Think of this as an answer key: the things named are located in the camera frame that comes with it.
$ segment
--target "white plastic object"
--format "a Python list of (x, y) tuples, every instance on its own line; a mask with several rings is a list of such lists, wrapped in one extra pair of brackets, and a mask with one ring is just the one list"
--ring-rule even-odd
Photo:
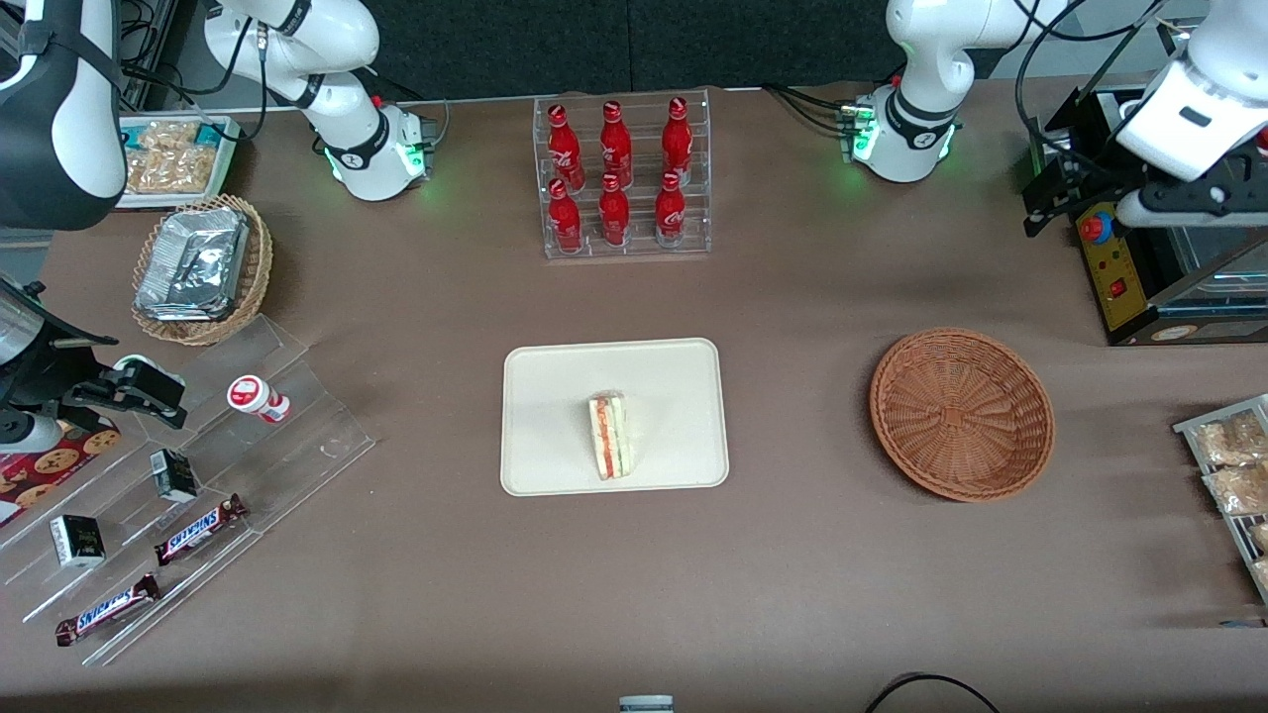
[(1182, 56), (1154, 77), (1117, 140), (1151, 165), (1191, 181), (1265, 122), (1268, 107), (1227, 94), (1197, 71), (1188, 56)]
[(290, 412), (290, 398), (269, 386), (269, 382), (255, 376), (233, 379), (224, 393), (230, 406), (260, 416), (270, 424), (281, 422)]
[[(595, 468), (590, 397), (624, 395), (634, 467)], [(714, 487), (730, 471), (718, 348), (702, 337), (525, 346), (506, 358), (502, 468), (515, 496)]]

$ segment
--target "yellow control panel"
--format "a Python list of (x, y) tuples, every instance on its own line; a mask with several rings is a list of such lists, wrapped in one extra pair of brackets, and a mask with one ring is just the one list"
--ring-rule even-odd
[(1083, 259), (1092, 274), (1092, 285), (1101, 303), (1106, 325), (1116, 330), (1149, 308), (1145, 289), (1131, 261), (1123, 239), (1115, 235), (1112, 203), (1097, 203), (1074, 222), (1079, 231)]

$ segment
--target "snickers bar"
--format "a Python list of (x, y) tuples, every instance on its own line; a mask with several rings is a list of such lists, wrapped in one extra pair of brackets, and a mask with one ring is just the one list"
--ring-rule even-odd
[(189, 554), (213, 534), (247, 513), (250, 510), (246, 509), (246, 505), (242, 505), (242, 500), (235, 492), (228, 500), (217, 505), (216, 510), (194, 520), (193, 524), (174, 534), (167, 542), (156, 544), (155, 554), (158, 556), (158, 566), (171, 565), (176, 559)]
[(153, 575), (146, 575), (127, 591), (120, 591), (79, 617), (57, 624), (57, 646), (70, 646), (93, 633), (93, 629), (96, 627), (112, 619), (118, 619), (126, 612), (141, 604), (158, 599), (162, 599), (162, 592), (158, 591), (158, 582), (155, 581)]

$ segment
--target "wicker basket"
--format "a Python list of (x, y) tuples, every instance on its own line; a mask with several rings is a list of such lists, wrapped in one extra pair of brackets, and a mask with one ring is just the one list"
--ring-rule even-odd
[(898, 341), (871, 384), (872, 428), (921, 486), (964, 502), (1017, 495), (1052, 455), (1052, 405), (1003, 344), (938, 329)]
[[(273, 239), (269, 236), (269, 226), (264, 225), (260, 213), (256, 213), (250, 203), (233, 195), (217, 195), (210, 200), (176, 208), (175, 212), (209, 211), (212, 208), (235, 208), (251, 221), (246, 255), (242, 258), (242, 270), (238, 273), (238, 297), (233, 312), (219, 322), (160, 322), (146, 317), (133, 306), (132, 317), (150, 336), (166, 341), (179, 341), (188, 346), (207, 346), (232, 336), (260, 313), (260, 303), (264, 302), (264, 293), (269, 288), (269, 269), (273, 268)], [(132, 270), (132, 289), (141, 288), (141, 279), (150, 265), (150, 254), (153, 251), (155, 237), (161, 226), (160, 222), (150, 231), (150, 239), (141, 249), (141, 259), (137, 260), (137, 268)]]

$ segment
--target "small black box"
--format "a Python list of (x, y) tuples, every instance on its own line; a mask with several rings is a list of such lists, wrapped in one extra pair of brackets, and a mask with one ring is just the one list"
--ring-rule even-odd
[(189, 502), (198, 497), (198, 481), (189, 459), (175, 450), (164, 448), (150, 454), (150, 472), (158, 488), (158, 497), (172, 502)]
[(96, 520), (80, 515), (62, 515), (48, 523), (53, 530), (53, 548), (62, 567), (91, 567), (105, 562), (105, 543)]

